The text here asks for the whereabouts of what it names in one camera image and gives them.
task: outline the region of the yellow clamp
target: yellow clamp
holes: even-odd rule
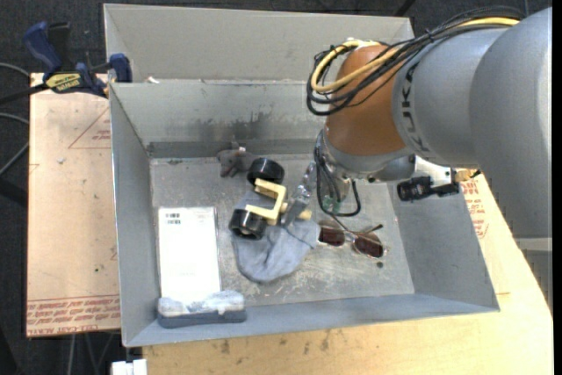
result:
[[[267,180],[262,180],[261,178],[256,178],[254,185],[256,187],[255,191],[258,194],[274,198],[275,205],[271,209],[254,205],[246,205],[244,209],[250,213],[262,216],[267,220],[268,225],[276,225],[279,214],[284,213],[288,206],[287,202],[284,202],[287,188],[285,188],[282,184],[275,184],[268,182]],[[305,210],[299,214],[298,219],[309,220],[311,217],[312,212],[310,210]]]

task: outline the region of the small metal part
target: small metal part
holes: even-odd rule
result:
[[[287,201],[287,209],[285,215],[281,218],[281,225],[289,226],[303,213],[313,194],[316,185],[316,163],[310,162],[306,168],[305,175],[295,189],[292,196]]]

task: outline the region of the blue clamp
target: blue clamp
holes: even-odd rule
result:
[[[47,22],[39,22],[30,27],[25,32],[23,41],[31,54],[47,66],[43,75],[46,88],[59,94],[84,92],[107,97],[107,83],[97,78],[95,72],[83,62],[78,62],[74,71],[61,71],[61,57],[47,37]],[[110,80],[112,82],[130,83],[133,80],[129,60],[124,54],[113,54],[109,62],[95,69],[113,69],[115,76]]]

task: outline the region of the cardboard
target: cardboard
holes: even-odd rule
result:
[[[28,337],[120,327],[109,105],[31,97]]]

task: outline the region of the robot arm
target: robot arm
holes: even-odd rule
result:
[[[418,155],[481,169],[515,236],[550,237],[551,20],[551,8],[467,15],[398,46],[352,40],[322,54],[308,105],[327,116],[315,149],[325,211],[340,211],[355,179],[410,178]]]

